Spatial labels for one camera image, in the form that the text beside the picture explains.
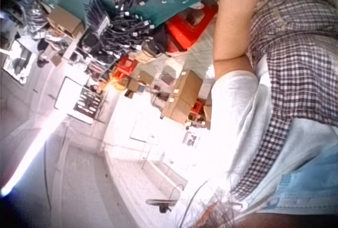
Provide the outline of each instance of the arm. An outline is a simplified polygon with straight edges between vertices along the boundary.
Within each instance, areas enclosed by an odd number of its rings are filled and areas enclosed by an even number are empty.
[[[235,70],[253,72],[245,52],[256,3],[257,0],[220,0],[213,48],[216,79]]]

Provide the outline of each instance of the white label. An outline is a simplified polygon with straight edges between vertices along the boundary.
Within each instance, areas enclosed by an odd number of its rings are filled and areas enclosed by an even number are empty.
[[[101,33],[103,32],[104,29],[106,29],[106,27],[109,25],[109,18],[108,16],[105,17],[105,19],[102,21],[101,25],[99,26],[97,33],[98,35],[101,35]]]

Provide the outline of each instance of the tiled floor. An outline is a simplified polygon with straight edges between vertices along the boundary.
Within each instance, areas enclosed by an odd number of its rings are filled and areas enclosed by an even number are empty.
[[[172,77],[177,78],[182,69],[190,69],[203,78],[203,86],[199,97],[205,99],[208,96],[210,88],[214,84],[214,68],[212,64],[212,44],[215,28],[215,19],[209,24],[199,40],[188,51],[175,53],[171,58],[161,55],[152,62],[140,63],[135,69],[134,75],[140,71],[146,71],[154,76],[153,84],[161,87],[164,92],[171,92],[172,85],[165,84],[161,79],[162,71],[166,71]]]

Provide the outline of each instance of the plaid apron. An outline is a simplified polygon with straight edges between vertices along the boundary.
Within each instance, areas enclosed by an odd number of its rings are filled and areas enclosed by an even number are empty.
[[[247,55],[253,68],[267,55],[272,110],[258,152],[231,191],[238,200],[267,175],[294,118],[338,125],[337,5],[332,0],[259,0]]]

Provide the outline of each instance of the orange object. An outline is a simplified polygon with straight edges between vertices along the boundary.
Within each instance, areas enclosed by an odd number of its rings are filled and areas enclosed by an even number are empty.
[[[170,32],[170,35],[179,42],[184,50],[190,48],[199,39],[218,11],[217,4],[209,6],[205,2],[202,3],[204,8],[195,10],[202,11],[202,14],[204,15],[203,19],[201,19],[197,25],[189,23],[189,21],[184,19],[180,13],[176,14],[166,22],[166,27]]]
[[[130,76],[134,69],[136,68],[137,60],[129,59],[128,56],[122,58],[122,60],[118,63],[115,78],[118,80],[123,79],[125,76]]]
[[[190,113],[193,113],[194,115],[199,115],[201,110],[203,108],[203,103],[200,100],[197,100],[195,102],[194,107],[192,108],[192,110],[190,111]]]

